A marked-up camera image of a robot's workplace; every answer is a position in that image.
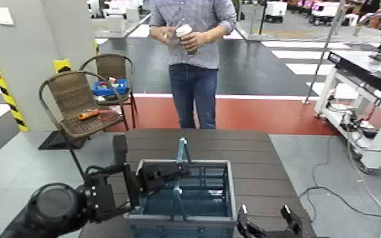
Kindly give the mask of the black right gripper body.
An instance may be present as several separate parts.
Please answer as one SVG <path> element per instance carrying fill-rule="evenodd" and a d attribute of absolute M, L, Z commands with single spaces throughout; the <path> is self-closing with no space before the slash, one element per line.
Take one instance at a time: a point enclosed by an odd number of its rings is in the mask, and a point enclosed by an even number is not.
<path fill-rule="evenodd" d="M 255 238 L 303 238 L 307 235 L 303 235 L 301 232 L 295 233 L 291 229 L 285 230 L 257 230 L 257 229 L 247 229 L 243 230 L 244 237 L 255 237 Z"/>

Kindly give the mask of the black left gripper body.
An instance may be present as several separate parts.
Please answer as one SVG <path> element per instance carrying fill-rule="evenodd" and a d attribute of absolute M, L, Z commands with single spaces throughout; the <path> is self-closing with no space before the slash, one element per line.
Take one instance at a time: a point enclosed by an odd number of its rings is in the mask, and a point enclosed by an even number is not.
<path fill-rule="evenodd" d="M 130 207 L 140 206 L 140 198 L 148 197 L 158 191 L 159 185 L 154 172 L 141 168 L 138 172 L 133 172 L 128 163 L 123 164 L 123 177 L 128 192 Z"/>

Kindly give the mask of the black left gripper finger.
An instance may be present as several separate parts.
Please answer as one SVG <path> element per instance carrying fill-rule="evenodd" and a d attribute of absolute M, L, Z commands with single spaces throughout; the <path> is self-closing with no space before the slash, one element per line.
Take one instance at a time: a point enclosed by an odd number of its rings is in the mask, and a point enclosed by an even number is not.
<path fill-rule="evenodd" d="M 157 176 L 163 179 L 176 179 L 191 174 L 187 165 L 160 165 L 157 170 Z"/>
<path fill-rule="evenodd" d="M 172 180 L 172 181 L 167 181 L 165 182 L 164 180 L 159 181 L 153 189 L 154 193 L 158 193 L 163 190 L 174 190 L 176 185 L 178 184 L 178 180 Z"/>

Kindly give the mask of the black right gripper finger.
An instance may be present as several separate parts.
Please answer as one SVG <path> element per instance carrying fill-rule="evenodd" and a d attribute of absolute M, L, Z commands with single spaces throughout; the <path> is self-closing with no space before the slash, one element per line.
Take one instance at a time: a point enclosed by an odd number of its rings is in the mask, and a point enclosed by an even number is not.
<path fill-rule="evenodd" d="M 248 210 L 245 204 L 242 204 L 237 214 L 237 230 L 243 238 L 254 237 L 254 223 L 248 220 Z"/>
<path fill-rule="evenodd" d="M 280 213 L 282 218 L 286 221 L 287 226 L 285 230 L 279 232 L 279 234 L 302 234 L 303 225 L 301 219 L 285 204 Z"/>

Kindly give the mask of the bystander left hand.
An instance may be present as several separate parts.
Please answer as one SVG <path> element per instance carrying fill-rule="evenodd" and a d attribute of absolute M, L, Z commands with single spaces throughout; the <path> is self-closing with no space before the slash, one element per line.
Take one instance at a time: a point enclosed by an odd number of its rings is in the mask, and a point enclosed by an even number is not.
<path fill-rule="evenodd" d="M 209 41 L 210 36 L 208 32 L 191 32 L 180 38 L 180 43 L 188 54 L 194 54 Z"/>

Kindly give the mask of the bystander right hand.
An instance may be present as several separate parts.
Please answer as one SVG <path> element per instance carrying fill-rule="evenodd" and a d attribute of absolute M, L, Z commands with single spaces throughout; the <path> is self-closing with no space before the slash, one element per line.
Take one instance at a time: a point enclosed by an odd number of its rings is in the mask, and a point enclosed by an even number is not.
<path fill-rule="evenodd" d="M 153 27 L 150 31 L 151 37 L 166 45 L 174 44 L 173 36 L 175 35 L 175 27 Z"/>

